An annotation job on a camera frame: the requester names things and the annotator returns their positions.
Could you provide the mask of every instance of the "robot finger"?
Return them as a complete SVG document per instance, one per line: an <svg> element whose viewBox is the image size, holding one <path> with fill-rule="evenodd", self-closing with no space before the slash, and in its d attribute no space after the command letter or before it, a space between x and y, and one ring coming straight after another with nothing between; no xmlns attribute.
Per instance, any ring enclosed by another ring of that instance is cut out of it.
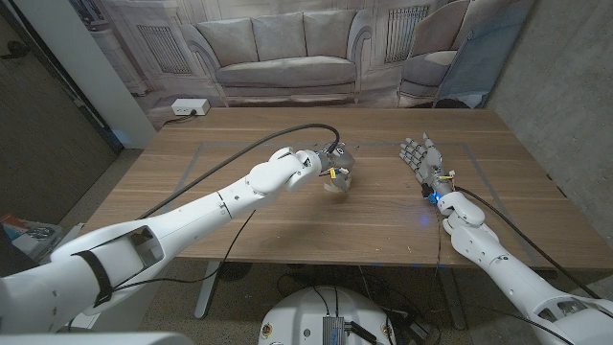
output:
<svg viewBox="0 0 613 345"><path fill-rule="evenodd" d="M420 147L421 144L416 142L415 140L411 139L411 138L406 138L404 139L406 141L406 147L407 148L412 148L413 150Z"/></svg>
<svg viewBox="0 0 613 345"><path fill-rule="evenodd" d="M406 154L399 154L400 158L404 161L404 163L408 164L413 171L420 167L420 161L416 161L415 157Z"/></svg>
<svg viewBox="0 0 613 345"><path fill-rule="evenodd" d="M434 148L434 143L432 142L432 140L430 140L430 137L426 132L423 133L423 142L427 148Z"/></svg>
<svg viewBox="0 0 613 345"><path fill-rule="evenodd" d="M423 155L421 155L416 150L412 150L412 151L402 150L400 154L407 157L408 159L413 161L415 164L419 164L421 160L423 159Z"/></svg>
<svg viewBox="0 0 613 345"><path fill-rule="evenodd" d="M413 171L414 171L415 173L416 173L416 172L418 171L418 169L420 168L420 166L419 166L419 165L417 165L417 164L415 164L415 163L413 163L413 162L409 163L409 167L411 167L411 169L413 169Z"/></svg>

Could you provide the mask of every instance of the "couch mural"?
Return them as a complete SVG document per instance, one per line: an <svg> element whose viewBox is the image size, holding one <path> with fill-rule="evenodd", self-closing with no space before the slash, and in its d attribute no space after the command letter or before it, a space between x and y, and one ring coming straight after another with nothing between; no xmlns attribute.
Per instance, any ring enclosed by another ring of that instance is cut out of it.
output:
<svg viewBox="0 0 613 345"><path fill-rule="evenodd" d="M145 111L479 106L533 0L70 0Z"/></svg>

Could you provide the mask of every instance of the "electrical outlet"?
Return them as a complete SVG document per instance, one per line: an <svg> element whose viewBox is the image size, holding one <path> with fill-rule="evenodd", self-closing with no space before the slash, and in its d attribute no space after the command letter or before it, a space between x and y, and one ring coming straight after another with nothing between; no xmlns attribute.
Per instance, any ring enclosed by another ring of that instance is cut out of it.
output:
<svg viewBox="0 0 613 345"><path fill-rule="evenodd" d="M210 108L207 99L177 99L172 104L172 111L177 116L190 115L192 110L195 110L196 115L206 115Z"/></svg>

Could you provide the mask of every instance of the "blue light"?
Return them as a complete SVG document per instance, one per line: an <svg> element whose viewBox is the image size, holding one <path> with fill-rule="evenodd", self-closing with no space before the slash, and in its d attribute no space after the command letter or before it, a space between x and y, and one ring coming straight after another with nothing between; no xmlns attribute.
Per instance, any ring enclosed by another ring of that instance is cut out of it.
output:
<svg viewBox="0 0 613 345"><path fill-rule="evenodd" d="M433 204L436 204L437 202L439 202L440 199L441 199L441 195L436 192L428 196L428 201L430 201Z"/></svg>

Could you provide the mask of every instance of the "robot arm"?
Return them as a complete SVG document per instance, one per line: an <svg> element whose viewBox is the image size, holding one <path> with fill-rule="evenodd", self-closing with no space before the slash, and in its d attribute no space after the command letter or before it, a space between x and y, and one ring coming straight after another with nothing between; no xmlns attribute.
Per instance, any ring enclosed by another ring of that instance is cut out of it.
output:
<svg viewBox="0 0 613 345"><path fill-rule="evenodd" d="M425 147L407 139L400 157L416 173L430 201L447 218L445 231L453 248L480 266L527 319L562 336L572 344L604 344L613 336L613 302L571 295L552 287L524 265L499 242L485 224L483 211L453 191L443 169L441 154L427 134ZM543 344L567 341L536 326L534 332Z"/></svg>
<svg viewBox="0 0 613 345"><path fill-rule="evenodd" d="M217 192L66 243L49 264L0 279L0 334L55 332L80 312L115 306L143 285L113 288L154 278L190 244L243 213L271 205L282 187L299 190L323 166L337 166L338 158L326 151L280 149Z"/></svg>

